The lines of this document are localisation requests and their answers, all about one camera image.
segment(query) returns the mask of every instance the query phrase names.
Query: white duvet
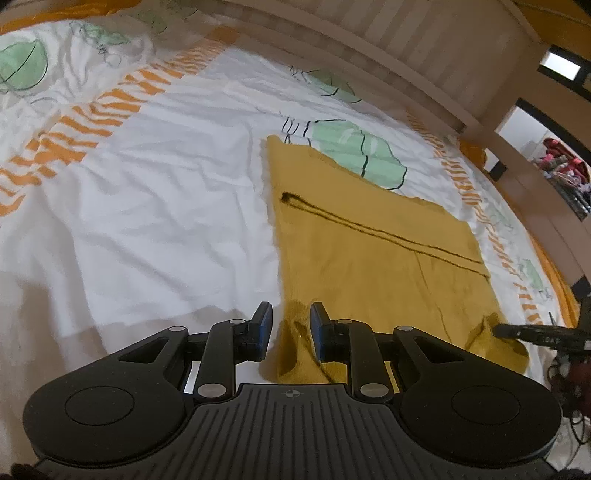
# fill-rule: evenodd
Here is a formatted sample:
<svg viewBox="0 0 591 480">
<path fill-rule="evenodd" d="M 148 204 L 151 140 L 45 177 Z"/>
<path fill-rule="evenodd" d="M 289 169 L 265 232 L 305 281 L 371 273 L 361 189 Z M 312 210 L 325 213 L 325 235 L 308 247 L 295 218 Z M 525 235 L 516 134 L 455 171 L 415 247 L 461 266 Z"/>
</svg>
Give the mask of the white duvet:
<svg viewBox="0 0 591 480">
<path fill-rule="evenodd" d="M 549 324 L 551 313 L 563 324 L 524 227 L 454 147 L 442 159 L 403 109 L 390 118 L 352 95 L 328 95 L 309 74 L 249 52 L 252 40 L 204 39 L 214 27 L 174 1 L 144 1 L 0 37 L 2 470 L 33 461 L 22 408 L 66 371 L 172 325 L 205 332 L 249 318 L 263 300 L 277 331 L 264 139 L 321 148 L 305 131 L 316 121 L 348 120 L 384 140 L 406 168 L 398 194 L 469 223 L 510 323 L 536 314 Z M 462 199 L 449 159 L 482 198 L 535 310 L 524 309 L 517 276 Z M 527 373 L 544 382 L 551 352 L 528 349 Z M 237 382 L 265 381 L 258 367 L 239 365 Z"/>
</svg>

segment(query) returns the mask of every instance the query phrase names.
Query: wooden headboard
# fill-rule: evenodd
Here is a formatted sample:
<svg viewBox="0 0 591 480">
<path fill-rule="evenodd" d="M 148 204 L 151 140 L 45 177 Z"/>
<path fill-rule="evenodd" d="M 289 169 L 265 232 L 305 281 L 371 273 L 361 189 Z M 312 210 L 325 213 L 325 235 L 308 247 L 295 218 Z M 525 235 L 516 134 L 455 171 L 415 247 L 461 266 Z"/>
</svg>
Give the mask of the wooden headboard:
<svg viewBox="0 0 591 480">
<path fill-rule="evenodd" d="M 510 0 L 203 0 L 251 36 L 434 115 L 481 129 L 521 54 L 539 37 Z"/>
</svg>

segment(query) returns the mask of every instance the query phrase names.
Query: logo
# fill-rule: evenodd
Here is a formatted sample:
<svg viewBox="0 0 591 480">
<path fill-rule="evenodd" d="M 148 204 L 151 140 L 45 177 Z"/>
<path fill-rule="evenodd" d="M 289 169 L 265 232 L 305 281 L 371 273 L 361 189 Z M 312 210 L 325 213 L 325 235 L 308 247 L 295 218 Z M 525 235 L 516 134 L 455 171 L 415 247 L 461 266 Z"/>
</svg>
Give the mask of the logo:
<svg viewBox="0 0 591 480">
<path fill-rule="evenodd" d="M 298 390 L 294 390 L 293 388 L 291 390 L 288 390 L 287 392 L 285 392 L 285 396 L 287 398 L 292 399 L 292 400 L 294 398 L 299 397 L 300 395 L 301 395 L 301 392 L 299 392 Z"/>
</svg>

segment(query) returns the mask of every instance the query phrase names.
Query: clothes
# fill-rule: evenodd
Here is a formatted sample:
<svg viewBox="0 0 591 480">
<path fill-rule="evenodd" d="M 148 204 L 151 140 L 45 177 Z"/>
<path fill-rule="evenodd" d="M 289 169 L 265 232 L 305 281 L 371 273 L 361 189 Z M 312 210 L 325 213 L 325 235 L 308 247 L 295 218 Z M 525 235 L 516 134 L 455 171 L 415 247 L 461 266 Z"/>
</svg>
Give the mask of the clothes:
<svg viewBox="0 0 591 480">
<path fill-rule="evenodd" d="M 546 160 L 551 160 L 552 158 L 556 159 L 559 163 L 566 162 L 567 165 L 561 167 L 560 173 L 572 173 L 572 175 L 576 176 L 581 183 L 589 182 L 589 171 L 583 160 L 575 157 L 568 148 L 555 138 L 546 138 L 543 143 L 546 147 L 547 155 L 544 157 L 542 164 L 545 164 Z M 556 165 L 550 166 L 550 168 L 542 168 L 543 170 L 553 170 L 556 168 Z"/>
<path fill-rule="evenodd" d="M 309 308 L 390 333 L 413 325 L 516 371 L 525 347 L 496 339 L 504 319 L 468 225 L 442 207 L 388 192 L 317 150 L 269 137 L 284 321 L 278 380 L 344 381 L 341 364 L 320 365 Z"/>
</svg>

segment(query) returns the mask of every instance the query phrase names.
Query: round button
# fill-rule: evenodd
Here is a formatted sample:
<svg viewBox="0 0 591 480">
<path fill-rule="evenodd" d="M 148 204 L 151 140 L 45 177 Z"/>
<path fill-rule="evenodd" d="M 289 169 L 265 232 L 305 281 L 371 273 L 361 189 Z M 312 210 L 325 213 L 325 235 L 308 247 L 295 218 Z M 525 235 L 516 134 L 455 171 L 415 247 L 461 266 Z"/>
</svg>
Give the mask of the round button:
<svg viewBox="0 0 591 480">
<path fill-rule="evenodd" d="M 197 389 L 197 393 L 205 398 L 218 398 L 226 393 L 226 387 L 219 383 L 206 383 Z"/>
<path fill-rule="evenodd" d="M 366 383 L 359 389 L 362 395 L 369 398 L 381 398 L 388 395 L 388 387 L 381 383 Z"/>
<path fill-rule="evenodd" d="M 90 387 L 73 394 L 66 414 L 82 425 L 108 425 L 121 420 L 134 408 L 134 398 L 117 387 Z"/>
<path fill-rule="evenodd" d="M 455 412 L 468 421 L 482 425 L 500 425 L 519 413 L 519 401 L 507 390 L 475 385 L 460 390 L 452 398 Z"/>
</svg>

